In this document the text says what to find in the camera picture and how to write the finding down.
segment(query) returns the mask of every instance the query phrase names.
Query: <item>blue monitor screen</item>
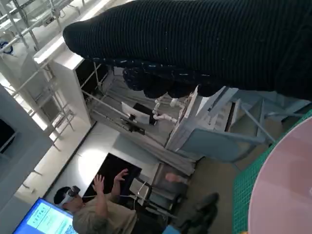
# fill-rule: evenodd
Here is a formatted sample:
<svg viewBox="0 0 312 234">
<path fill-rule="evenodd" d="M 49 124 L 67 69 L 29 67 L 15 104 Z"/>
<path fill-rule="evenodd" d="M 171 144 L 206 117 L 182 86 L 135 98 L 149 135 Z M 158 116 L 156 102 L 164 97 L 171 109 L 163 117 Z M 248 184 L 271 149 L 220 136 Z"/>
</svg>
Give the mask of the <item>blue monitor screen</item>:
<svg viewBox="0 0 312 234">
<path fill-rule="evenodd" d="M 14 234 L 77 234 L 72 223 L 71 214 L 39 198 Z"/>
</svg>

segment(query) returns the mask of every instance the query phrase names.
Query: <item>vr headset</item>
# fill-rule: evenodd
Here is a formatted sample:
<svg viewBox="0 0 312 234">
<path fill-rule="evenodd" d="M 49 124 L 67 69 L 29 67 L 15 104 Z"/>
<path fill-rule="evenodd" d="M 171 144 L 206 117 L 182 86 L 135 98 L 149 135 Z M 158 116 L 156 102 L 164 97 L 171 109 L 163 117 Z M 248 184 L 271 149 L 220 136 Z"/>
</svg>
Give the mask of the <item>vr headset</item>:
<svg viewBox="0 0 312 234">
<path fill-rule="evenodd" d="M 74 198 L 78 195 L 79 192 L 80 188 L 78 188 L 77 186 L 73 186 L 66 192 L 65 198 L 60 204 L 58 204 L 58 206 L 62 208 L 66 202 L 71 202 L 72 200 L 74 200 Z"/>
</svg>

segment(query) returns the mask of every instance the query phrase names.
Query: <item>raised hand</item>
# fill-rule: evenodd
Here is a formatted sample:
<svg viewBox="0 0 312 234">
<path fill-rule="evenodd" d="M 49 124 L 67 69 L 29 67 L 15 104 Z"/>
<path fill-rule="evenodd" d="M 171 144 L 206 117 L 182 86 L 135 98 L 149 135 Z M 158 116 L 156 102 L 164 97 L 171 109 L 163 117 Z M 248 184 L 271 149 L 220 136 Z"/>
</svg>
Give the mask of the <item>raised hand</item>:
<svg viewBox="0 0 312 234">
<path fill-rule="evenodd" d="M 96 175 L 93 179 L 94 185 L 92 185 L 96 193 L 102 193 L 104 190 L 104 177 L 102 175 Z"/>
<path fill-rule="evenodd" d="M 115 176 L 114 182 L 115 181 L 124 181 L 125 179 L 123 178 L 124 176 L 128 175 L 128 169 L 123 169 L 117 176 Z"/>
</svg>

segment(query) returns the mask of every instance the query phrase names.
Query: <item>green cutting mat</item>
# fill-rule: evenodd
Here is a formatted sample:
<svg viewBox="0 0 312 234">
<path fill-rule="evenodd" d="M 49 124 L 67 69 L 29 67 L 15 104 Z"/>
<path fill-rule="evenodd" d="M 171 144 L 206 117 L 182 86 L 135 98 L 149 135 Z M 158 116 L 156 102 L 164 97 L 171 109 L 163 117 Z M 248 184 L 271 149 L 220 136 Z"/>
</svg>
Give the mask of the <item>green cutting mat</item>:
<svg viewBox="0 0 312 234">
<path fill-rule="evenodd" d="M 292 128 L 310 116 L 312 116 L 312 110 L 307 112 Z M 247 231 L 249 202 L 255 180 L 264 161 L 267 159 L 268 155 L 281 138 L 235 178 L 233 186 L 232 234 Z"/>
</svg>

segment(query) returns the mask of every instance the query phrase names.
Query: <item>beige shirt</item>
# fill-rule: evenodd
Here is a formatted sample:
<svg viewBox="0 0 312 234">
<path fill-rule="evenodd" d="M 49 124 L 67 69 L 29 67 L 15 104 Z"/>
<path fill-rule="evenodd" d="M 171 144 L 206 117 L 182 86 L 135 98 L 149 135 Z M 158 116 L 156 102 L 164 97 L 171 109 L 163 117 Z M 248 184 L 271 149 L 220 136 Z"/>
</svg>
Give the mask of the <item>beige shirt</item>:
<svg viewBox="0 0 312 234">
<path fill-rule="evenodd" d="M 96 198 L 73 215 L 73 227 L 79 234 L 130 234 L 137 220 L 136 211 L 129 210 L 112 202 L 112 196 L 106 195 L 107 218 L 95 213 Z"/>
</svg>

